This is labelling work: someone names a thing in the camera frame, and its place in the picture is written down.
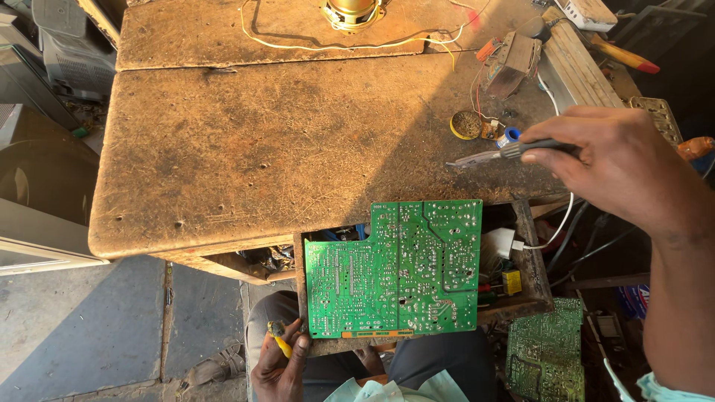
green circuit board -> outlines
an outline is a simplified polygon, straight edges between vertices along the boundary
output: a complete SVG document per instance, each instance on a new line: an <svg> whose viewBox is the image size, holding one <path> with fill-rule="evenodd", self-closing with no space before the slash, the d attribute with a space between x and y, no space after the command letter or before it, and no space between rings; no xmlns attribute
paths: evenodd
<svg viewBox="0 0 715 402"><path fill-rule="evenodd" d="M313 338L474 330L482 201L374 203L366 240L305 241Z"/></svg>
<svg viewBox="0 0 715 402"><path fill-rule="evenodd" d="M552 313L509 326L506 376L512 392L542 402L583 402L581 299L554 298Z"/></svg>

solder wire spool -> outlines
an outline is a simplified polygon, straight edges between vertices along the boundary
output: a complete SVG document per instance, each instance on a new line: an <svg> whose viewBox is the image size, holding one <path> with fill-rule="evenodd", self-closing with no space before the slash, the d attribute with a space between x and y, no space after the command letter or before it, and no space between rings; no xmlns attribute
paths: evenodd
<svg viewBox="0 0 715 402"><path fill-rule="evenodd" d="M519 136L521 135L521 131L519 131L518 128L516 127L506 127L504 129L504 134L501 135L495 142L496 142L496 147L501 148L504 145L507 145L509 142L517 142L519 140Z"/></svg>
<svg viewBox="0 0 715 402"><path fill-rule="evenodd" d="M325 0L320 12L336 31L357 34L385 15L382 0Z"/></svg>

worn wooden table surface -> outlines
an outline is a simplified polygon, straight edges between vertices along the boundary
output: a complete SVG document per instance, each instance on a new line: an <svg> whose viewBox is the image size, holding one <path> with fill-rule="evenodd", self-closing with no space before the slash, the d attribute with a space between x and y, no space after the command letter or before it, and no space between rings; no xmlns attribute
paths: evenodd
<svg viewBox="0 0 715 402"><path fill-rule="evenodd" d="M422 3L399 1L388 9L410 29L439 25L440 16L453 29L473 12L444 0L448 6L429 8L429 21L410 20ZM463 33L466 49L538 14L529 0L476 3L486 11ZM493 203L566 191L542 168L519 162L500 160L478 170L445 165L495 149L490 141L458 139L449 128L455 112L472 108L470 83L480 67L474 52L456 52L454 72L446 53L343 52L351 58L272 63L306 55L277 54L245 38L230 26L240 23L228 12L237 4L155 0L127 11L123 71L114 80L90 222L89 244L98 256L153 253L243 279L243 268L225 270L225 258L199 256L366 222L371 202L478 197ZM386 19L377 24L388 27ZM283 28L295 32L295 24ZM409 31L406 26L397 28ZM210 46L220 34L223 44ZM386 54L403 51L389 49ZM234 67L193 67L205 65ZM502 121L521 129L553 115L531 79L508 101L482 96L480 105L490 116L514 109L518 116Z"/></svg>

orange label on circuit board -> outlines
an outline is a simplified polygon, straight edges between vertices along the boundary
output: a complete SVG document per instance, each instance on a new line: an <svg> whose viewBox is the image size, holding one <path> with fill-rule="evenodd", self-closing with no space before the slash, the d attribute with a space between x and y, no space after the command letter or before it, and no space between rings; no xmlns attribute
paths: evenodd
<svg viewBox="0 0 715 402"><path fill-rule="evenodd" d="M343 338L373 338L375 336L412 336L414 330L357 330L342 333Z"/></svg>

hand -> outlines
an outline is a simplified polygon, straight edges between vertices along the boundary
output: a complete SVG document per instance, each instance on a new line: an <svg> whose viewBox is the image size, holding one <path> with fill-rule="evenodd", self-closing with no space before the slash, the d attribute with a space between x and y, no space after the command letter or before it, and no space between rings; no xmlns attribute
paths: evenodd
<svg viewBox="0 0 715 402"><path fill-rule="evenodd" d="M521 160L538 163L566 187L603 211L654 235L672 236L699 222L711 197L641 109L569 107L526 130L520 141L554 138L583 150L578 159L553 149L532 149Z"/></svg>
<svg viewBox="0 0 715 402"><path fill-rule="evenodd" d="M281 337L293 348L288 360L275 339L266 332L261 346L261 357L251 371L256 396L259 401L302 401L303 367L310 339L300 335L300 318L285 328Z"/></svg>

